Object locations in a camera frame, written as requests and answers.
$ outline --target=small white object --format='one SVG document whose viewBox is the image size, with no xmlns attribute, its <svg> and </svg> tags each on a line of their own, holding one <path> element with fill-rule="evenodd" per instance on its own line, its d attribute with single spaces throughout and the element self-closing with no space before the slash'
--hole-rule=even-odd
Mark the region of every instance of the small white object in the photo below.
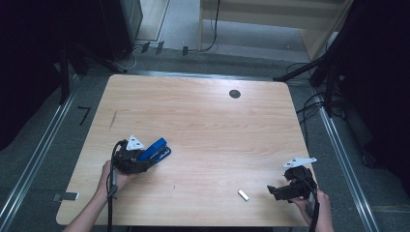
<svg viewBox="0 0 410 232">
<path fill-rule="evenodd" d="M 291 161 L 285 163 L 282 165 L 284 168 L 290 168 L 290 167 L 297 167 L 297 166 L 302 166 L 307 163 L 312 163 L 316 162 L 316 158 L 294 158 Z"/>
<path fill-rule="evenodd" d="M 239 189 L 238 193 L 239 193 L 246 201 L 249 200 L 249 197 L 248 197 L 241 189 Z"/>
<path fill-rule="evenodd" d="M 130 136 L 129 143 L 127 144 L 128 151 L 143 149 L 144 147 L 144 144 L 138 141 L 138 139 L 136 139 L 136 137 L 133 136 L 133 134 Z"/>
</svg>

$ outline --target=hand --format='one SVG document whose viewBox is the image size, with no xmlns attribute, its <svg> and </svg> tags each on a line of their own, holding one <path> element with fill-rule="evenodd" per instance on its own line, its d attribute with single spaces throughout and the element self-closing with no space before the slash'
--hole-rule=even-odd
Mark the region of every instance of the hand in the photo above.
<svg viewBox="0 0 410 232">
<path fill-rule="evenodd" d="M 97 187 L 97 191 L 103 190 L 106 191 L 106 178 L 109 175 L 111 167 L 111 160 L 107 160 L 102 167 L 102 175 L 100 177 L 99 185 Z M 117 175 L 117 192 L 120 191 L 132 178 L 136 176 L 136 174 L 123 174 L 118 170 L 115 170 Z"/>
<path fill-rule="evenodd" d="M 107 193 L 106 193 L 106 178 L 109 175 L 111 167 L 111 161 L 108 160 L 105 162 L 105 165 L 102 167 L 102 175 L 100 177 L 99 185 L 97 190 L 94 193 L 94 196 L 84 207 L 84 209 L 78 214 L 77 217 L 64 229 L 64 231 L 91 231 L 94 223 L 97 220 L 97 217 L 103 210 L 107 202 Z M 125 175 L 117 172 L 117 191 L 121 190 L 133 177 L 136 175 Z"/>
<path fill-rule="evenodd" d="M 299 208 L 299 211 L 302 214 L 302 217 L 307 222 L 308 225 L 311 223 L 311 218 L 306 212 L 306 207 L 308 205 L 307 199 L 293 198 L 290 199 L 295 205 Z M 334 231 L 333 222 L 332 222 L 332 206 L 329 196 L 320 190 L 317 189 L 317 200 L 320 203 L 319 208 L 319 219 L 316 224 L 316 232 L 332 232 Z"/>
</svg>

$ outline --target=table surface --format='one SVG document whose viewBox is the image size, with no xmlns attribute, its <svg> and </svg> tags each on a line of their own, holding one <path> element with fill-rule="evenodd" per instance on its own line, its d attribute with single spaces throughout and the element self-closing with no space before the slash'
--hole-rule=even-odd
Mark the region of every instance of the table surface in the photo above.
<svg viewBox="0 0 410 232">
<path fill-rule="evenodd" d="M 117 194 L 113 224 L 306 225 L 294 205 L 267 190 L 288 185 L 283 163 L 308 157 L 286 84 L 111 76 L 67 189 L 79 198 L 62 202 L 58 223 L 87 204 L 114 145 L 131 134 L 146 147 L 163 137 L 172 154 Z M 104 209 L 97 224 L 106 222 Z"/>
</svg>

